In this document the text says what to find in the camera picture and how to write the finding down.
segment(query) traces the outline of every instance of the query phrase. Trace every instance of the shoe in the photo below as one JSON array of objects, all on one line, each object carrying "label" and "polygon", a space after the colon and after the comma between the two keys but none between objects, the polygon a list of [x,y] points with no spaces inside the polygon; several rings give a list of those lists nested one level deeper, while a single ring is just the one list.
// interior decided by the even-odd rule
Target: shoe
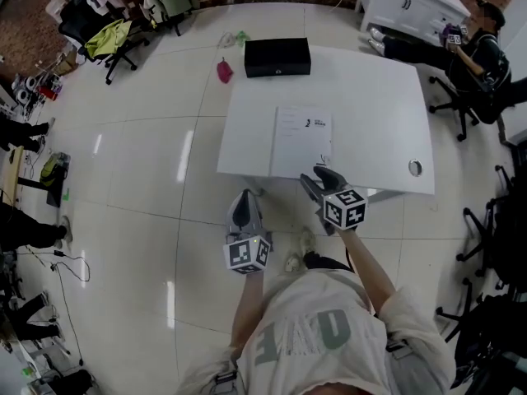
[{"label": "shoe", "polygon": [[40,297],[42,297],[42,301],[44,301],[44,306],[49,306],[49,296],[48,291],[44,290],[40,293]]},{"label": "shoe", "polygon": [[300,235],[300,251],[305,256],[310,252],[316,252],[316,237],[309,228],[304,227]]},{"label": "shoe", "polygon": [[302,261],[300,259],[300,256],[298,256],[297,253],[290,253],[289,256],[286,259],[286,265],[284,267],[284,271],[289,272],[298,272],[300,271]]},{"label": "shoe", "polygon": [[382,57],[385,56],[385,45],[375,41],[374,39],[369,39],[368,43],[371,45],[371,47],[379,53]]},{"label": "shoe", "polygon": [[66,235],[64,236],[64,241],[68,244],[71,243],[73,241],[72,225],[70,224],[67,216],[63,216],[60,219],[60,225],[66,228]]},{"label": "shoe", "polygon": [[63,332],[63,329],[60,327],[60,325],[58,324],[58,322],[55,322],[54,326],[57,327],[58,329],[58,336],[57,338],[62,341],[62,342],[66,342],[66,338],[64,337],[64,332]]},{"label": "shoe", "polygon": [[373,38],[375,41],[379,43],[382,43],[383,39],[386,37],[386,35],[380,32],[377,28],[371,28],[370,35],[371,35],[371,38]]},{"label": "shoe", "polygon": [[49,131],[51,130],[54,124],[55,124],[55,117],[52,117],[48,121],[48,131],[46,132],[46,136],[49,135]]}]

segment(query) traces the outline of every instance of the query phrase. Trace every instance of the black pants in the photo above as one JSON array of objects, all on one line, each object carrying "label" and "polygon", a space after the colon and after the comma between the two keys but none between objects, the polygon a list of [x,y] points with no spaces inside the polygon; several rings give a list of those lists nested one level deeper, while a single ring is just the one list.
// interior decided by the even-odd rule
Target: black pants
[{"label": "black pants", "polygon": [[25,303],[18,310],[5,309],[6,316],[15,330],[20,341],[32,341],[49,337],[58,337],[58,327],[55,325],[37,326],[27,323],[31,316],[44,307],[44,298],[37,295],[34,299]]},{"label": "black pants", "polygon": [[19,209],[0,203],[0,248],[15,250],[28,244],[38,249],[52,247],[66,236],[66,227],[41,224]]},{"label": "black pants", "polygon": [[455,57],[451,51],[443,47],[426,43],[410,44],[402,39],[388,36],[383,39],[383,43],[387,58],[394,58],[405,63],[424,63],[443,71],[450,69]]},{"label": "black pants", "polygon": [[308,269],[343,269],[344,271],[355,273],[352,268],[347,267],[338,260],[320,256],[315,252],[306,253],[304,255],[304,263]]},{"label": "black pants", "polygon": [[6,131],[3,134],[13,146],[23,146],[27,151],[38,152],[40,144],[30,139],[33,136],[45,135],[49,130],[47,123],[31,126],[28,123],[18,123],[12,120],[5,120]]}]

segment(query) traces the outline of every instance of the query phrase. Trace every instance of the person sitting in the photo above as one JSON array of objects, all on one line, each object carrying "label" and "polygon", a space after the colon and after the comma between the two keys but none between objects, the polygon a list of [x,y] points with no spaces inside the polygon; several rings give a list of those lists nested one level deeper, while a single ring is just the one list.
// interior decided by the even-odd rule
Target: person sitting
[{"label": "person sitting", "polygon": [[63,247],[73,241],[72,227],[67,216],[63,216],[59,225],[41,224],[19,209],[0,204],[0,249],[4,252],[29,245],[37,249]]},{"label": "person sitting", "polygon": [[[501,112],[508,105],[501,95],[507,95],[511,85],[511,71],[505,54],[498,44],[498,34],[505,25],[505,17],[495,5],[478,0],[479,24],[483,25],[466,44],[448,44],[447,48],[419,42],[411,44],[370,29],[368,42],[381,56],[406,63],[424,63],[445,72],[458,94],[476,109]],[[489,116],[493,123],[497,116]]]},{"label": "person sitting", "polygon": [[[32,126],[29,123],[19,123],[10,120],[5,115],[0,115],[0,147],[4,151],[9,151],[9,144],[13,146],[23,146],[31,152],[39,152],[44,147],[44,136],[53,127],[55,118],[51,118],[47,123]],[[31,139],[33,136],[40,136],[38,140]]]},{"label": "person sitting", "polygon": [[43,292],[25,303],[18,310],[12,310],[7,303],[0,309],[0,345],[12,352],[15,341],[34,341],[58,337],[63,339],[57,324],[48,326],[32,325],[27,321],[43,307],[49,305],[48,295]]}]

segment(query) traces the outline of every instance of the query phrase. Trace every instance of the black box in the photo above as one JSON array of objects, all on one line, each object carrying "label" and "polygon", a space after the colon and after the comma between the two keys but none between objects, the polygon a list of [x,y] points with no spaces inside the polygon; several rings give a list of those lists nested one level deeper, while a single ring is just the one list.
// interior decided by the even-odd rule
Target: black box
[{"label": "black box", "polygon": [[247,77],[309,75],[307,38],[261,39],[245,42]]}]

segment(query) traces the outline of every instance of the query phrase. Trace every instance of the white cabinet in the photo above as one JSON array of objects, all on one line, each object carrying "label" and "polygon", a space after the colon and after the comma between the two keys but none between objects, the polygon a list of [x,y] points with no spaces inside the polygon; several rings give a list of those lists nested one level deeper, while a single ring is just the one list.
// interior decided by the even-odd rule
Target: white cabinet
[{"label": "white cabinet", "polygon": [[374,23],[435,45],[447,23],[462,24],[470,16],[459,0],[357,0],[356,12],[361,7],[365,11],[361,31]]}]

